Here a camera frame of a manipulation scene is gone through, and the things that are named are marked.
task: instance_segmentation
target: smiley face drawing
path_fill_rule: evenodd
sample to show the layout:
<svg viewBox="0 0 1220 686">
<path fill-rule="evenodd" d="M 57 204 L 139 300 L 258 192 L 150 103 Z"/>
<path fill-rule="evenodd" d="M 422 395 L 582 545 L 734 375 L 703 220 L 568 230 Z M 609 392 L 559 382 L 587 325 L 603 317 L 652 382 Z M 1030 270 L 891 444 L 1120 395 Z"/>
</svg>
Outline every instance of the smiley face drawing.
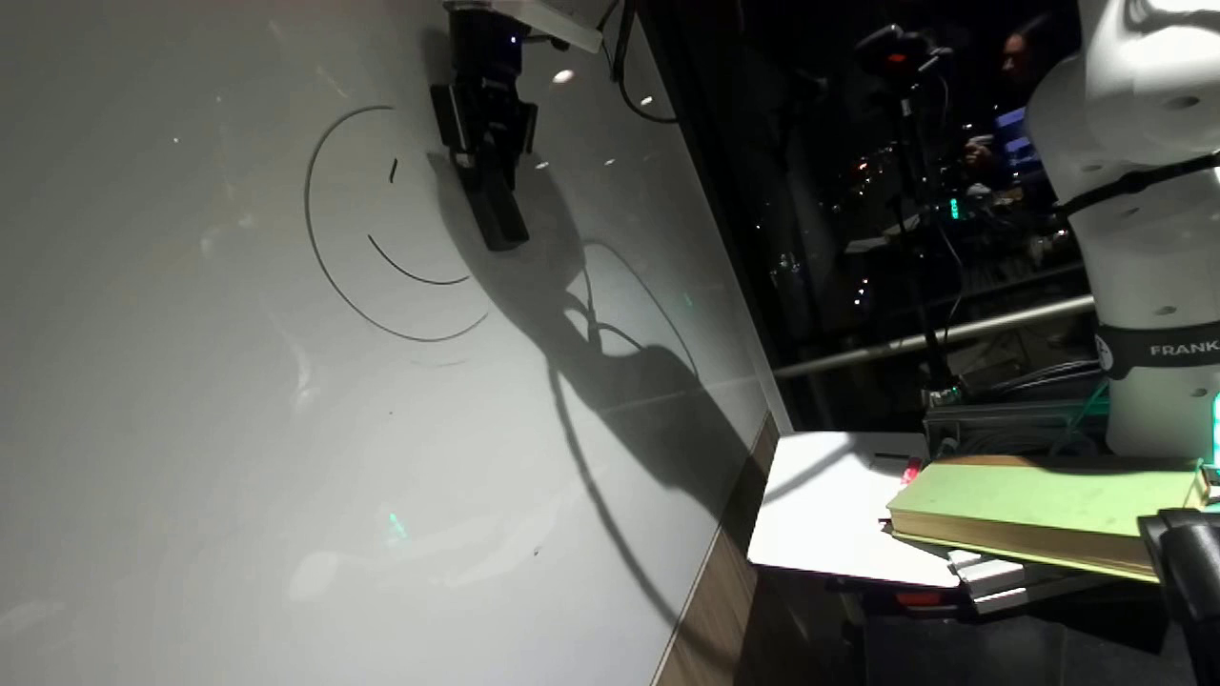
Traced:
<svg viewBox="0 0 1220 686">
<path fill-rule="evenodd" d="M 490 321 L 490 300 L 446 241 L 412 124 L 389 103 L 338 113 L 304 166 L 304 232 L 338 300 L 408 342 L 454 342 Z"/>
</svg>

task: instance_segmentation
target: white whiteboard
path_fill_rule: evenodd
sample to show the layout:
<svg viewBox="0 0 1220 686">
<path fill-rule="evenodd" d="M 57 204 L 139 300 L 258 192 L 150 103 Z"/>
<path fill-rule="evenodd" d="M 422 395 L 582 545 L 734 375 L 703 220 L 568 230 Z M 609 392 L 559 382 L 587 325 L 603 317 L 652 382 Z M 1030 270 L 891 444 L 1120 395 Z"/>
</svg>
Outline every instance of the white whiteboard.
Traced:
<svg viewBox="0 0 1220 686">
<path fill-rule="evenodd" d="M 603 56 L 530 47 L 534 241 L 477 249 L 442 25 L 4 4 L 4 686 L 652 678 L 773 385 Z M 632 89 L 667 108 L 643 51 Z"/>
</svg>

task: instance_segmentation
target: yellow notepad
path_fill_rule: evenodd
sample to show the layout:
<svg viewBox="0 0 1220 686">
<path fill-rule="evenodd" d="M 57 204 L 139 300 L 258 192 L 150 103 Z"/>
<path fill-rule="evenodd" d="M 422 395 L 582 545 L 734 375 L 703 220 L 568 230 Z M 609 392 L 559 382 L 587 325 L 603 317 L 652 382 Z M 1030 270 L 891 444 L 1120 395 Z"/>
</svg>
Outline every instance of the yellow notepad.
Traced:
<svg viewBox="0 0 1220 686">
<path fill-rule="evenodd" d="M 1056 472 L 1021 457 L 937 461 L 903 489 L 891 532 L 1157 583 L 1141 516 L 1188 508 L 1195 467 Z"/>
</svg>

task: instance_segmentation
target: white robot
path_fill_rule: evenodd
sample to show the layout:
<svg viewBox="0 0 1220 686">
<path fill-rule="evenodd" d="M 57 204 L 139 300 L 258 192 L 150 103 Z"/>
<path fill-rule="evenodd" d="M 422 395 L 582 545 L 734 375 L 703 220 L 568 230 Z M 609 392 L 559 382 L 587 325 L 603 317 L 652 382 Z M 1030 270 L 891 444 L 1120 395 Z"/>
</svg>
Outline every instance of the white robot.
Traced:
<svg viewBox="0 0 1220 686">
<path fill-rule="evenodd" d="M 1220 457 L 1220 0 L 1078 0 L 1030 103 L 1108 367 L 1108 450 Z"/>
</svg>

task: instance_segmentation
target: dark background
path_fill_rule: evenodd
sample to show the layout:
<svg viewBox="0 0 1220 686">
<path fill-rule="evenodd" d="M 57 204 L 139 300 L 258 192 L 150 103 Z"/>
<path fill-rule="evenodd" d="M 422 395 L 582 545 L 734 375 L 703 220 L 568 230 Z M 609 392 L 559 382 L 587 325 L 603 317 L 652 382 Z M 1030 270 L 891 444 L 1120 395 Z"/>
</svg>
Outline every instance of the dark background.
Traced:
<svg viewBox="0 0 1220 686">
<path fill-rule="evenodd" d="M 1039 32 L 1030 74 L 1040 76 L 1078 43 L 1074 4 L 1054 0 L 641 0 L 643 32 L 674 94 L 683 134 L 697 155 L 726 244 L 735 258 L 773 371 L 981 321 L 1021 303 L 1086 295 L 1078 256 L 1060 249 L 1030 265 L 1032 244 L 1073 244 L 1040 220 L 1049 192 L 1021 220 L 964 220 L 913 232 L 901 249 L 852 256 L 962 184 L 962 143 L 993 134 L 994 113 L 1021 108 L 1039 79 L 1004 76 L 1009 32 L 1054 16 Z M 897 174 L 897 129 L 885 79 L 857 68 L 853 47 L 901 24 L 947 47 L 936 79 L 915 89 L 915 134 L 936 192 L 913 199 Z M 1019 334 L 1039 367 L 1073 331 Z M 920 382 L 929 353 L 891 357 L 784 382 L 796 425 L 915 425 Z"/>
</svg>

